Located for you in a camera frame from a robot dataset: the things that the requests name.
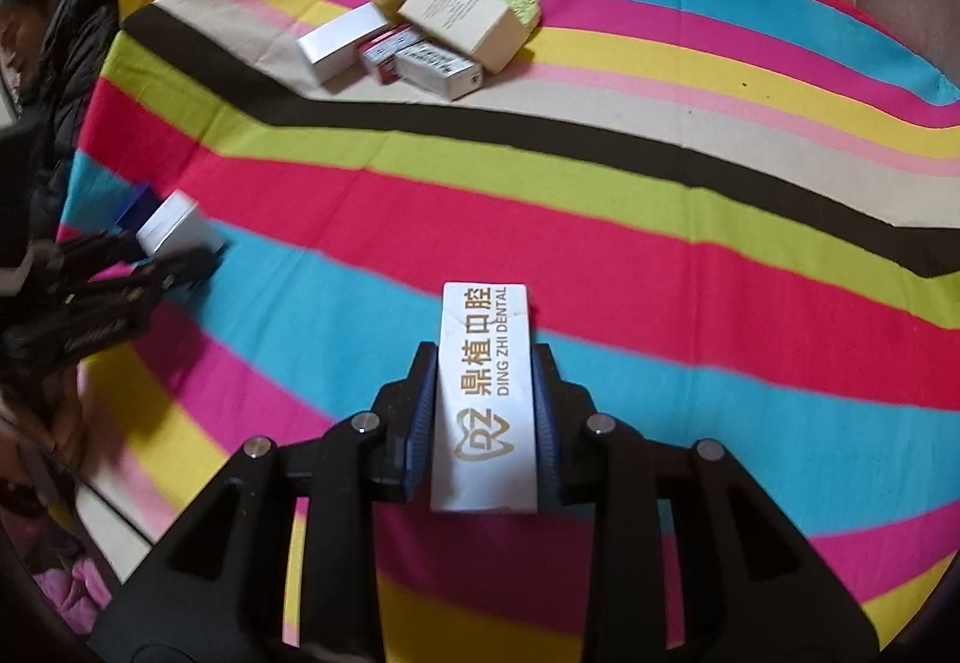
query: yellow stripe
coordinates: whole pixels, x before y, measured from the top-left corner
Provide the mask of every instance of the yellow stripe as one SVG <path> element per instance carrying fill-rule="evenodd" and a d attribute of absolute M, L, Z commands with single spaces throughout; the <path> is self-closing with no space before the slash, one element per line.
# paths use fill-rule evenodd
<path fill-rule="evenodd" d="M 827 233 L 709 190 L 504 146 L 457 142 L 451 149 L 448 139 L 425 134 L 268 127 L 122 33 L 104 75 L 151 113 L 222 156 L 363 167 L 684 241 L 716 243 L 940 327 L 960 327 L 960 273 L 923 279 Z"/>
<path fill-rule="evenodd" d="M 320 25 L 346 8 L 323 0 L 263 0 L 301 22 Z M 960 128 L 929 129 L 848 97 L 762 67 L 667 43 L 541 27 L 520 58 L 704 89 L 827 124 L 856 137 L 930 158 L 960 157 Z"/>
<path fill-rule="evenodd" d="M 163 390 L 131 347 L 88 361 L 93 397 L 109 407 L 136 455 L 177 512 L 183 510 L 227 460 L 227 454 Z M 296 626 L 305 521 L 298 515 L 290 548 L 284 619 Z M 952 556 L 925 573 L 863 604 L 883 645 L 899 633 L 939 583 Z M 571 663 L 573 636 L 455 607 L 380 577 L 380 605 L 388 655 L 397 663 L 517 660 Z"/>

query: black stripe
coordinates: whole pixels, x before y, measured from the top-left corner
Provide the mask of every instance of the black stripe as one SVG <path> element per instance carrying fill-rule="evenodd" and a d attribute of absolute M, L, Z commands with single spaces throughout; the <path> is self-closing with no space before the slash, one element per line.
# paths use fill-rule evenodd
<path fill-rule="evenodd" d="M 775 176 L 613 130 L 458 105 L 311 100 L 149 6 L 124 28 L 141 46 L 247 115 L 275 127 L 400 130 L 506 145 L 705 188 L 859 246 L 924 278 L 960 270 L 960 230 L 896 227 Z"/>

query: pile of boxes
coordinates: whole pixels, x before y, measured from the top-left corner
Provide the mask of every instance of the pile of boxes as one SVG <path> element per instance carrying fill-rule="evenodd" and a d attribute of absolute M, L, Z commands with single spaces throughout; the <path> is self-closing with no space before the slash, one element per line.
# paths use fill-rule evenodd
<path fill-rule="evenodd" d="M 479 89 L 484 70 L 501 72 L 530 36 L 502 0 L 405 0 L 391 16 L 371 1 L 300 38 L 320 82 L 359 61 L 381 84 L 403 79 L 453 100 Z"/>

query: cardboard box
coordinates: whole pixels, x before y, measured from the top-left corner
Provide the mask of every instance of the cardboard box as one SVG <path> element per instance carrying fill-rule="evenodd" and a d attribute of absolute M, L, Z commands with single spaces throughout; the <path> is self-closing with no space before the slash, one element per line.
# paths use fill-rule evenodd
<path fill-rule="evenodd" d="M 530 34 L 501 0 L 407 0 L 400 14 L 493 73 L 507 67 Z"/>
<path fill-rule="evenodd" d="M 477 62 L 433 43 L 417 43 L 397 53 L 397 73 L 421 89 L 455 100 L 483 86 Z"/>
<path fill-rule="evenodd" d="M 434 511 L 536 511 L 527 289 L 446 284 L 434 412 Z"/>
<path fill-rule="evenodd" d="M 381 84 L 392 84 L 400 79 L 397 73 L 397 52 L 408 46 L 414 46 L 424 39 L 424 33 L 411 24 L 403 24 L 389 32 L 384 32 L 378 38 L 368 43 L 361 43 L 357 47 L 360 62 L 364 69 L 380 81 Z"/>
<path fill-rule="evenodd" d="M 211 227 L 197 202 L 181 191 L 175 191 L 137 231 L 136 239 L 150 257 L 171 254 L 206 246 L 217 252 L 224 241 Z"/>
<path fill-rule="evenodd" d="M 376 5 L 368 2 L 304 35 L 296 44 L 313 65 L 317 79 L 325 84 L 356 64 L 356 48 L 360 43 L 391 27 Z"/>

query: striped tablecloth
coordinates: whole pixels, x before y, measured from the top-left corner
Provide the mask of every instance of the striped tablecloth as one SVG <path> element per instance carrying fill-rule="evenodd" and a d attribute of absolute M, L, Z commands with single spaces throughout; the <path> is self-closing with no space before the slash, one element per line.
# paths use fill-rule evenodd
<path fill-rule="evenodd" d="M 66 225 L 147 181 L 230 243 L 88 369 L 126 505 L 160 533 L 246 437 L 403 377 L 444 281 L 519 281 L 566 378 L 725 442 L 888 641 L 960 546 L 960 89 L 842 0 L 542 0 L 453 105 L 317 86 L 294 38 L 363 1 L 161 0 L 110 53 Z M 589 544 L 586 515 L 384 509 L 392 659 L 574 660 Z"/>

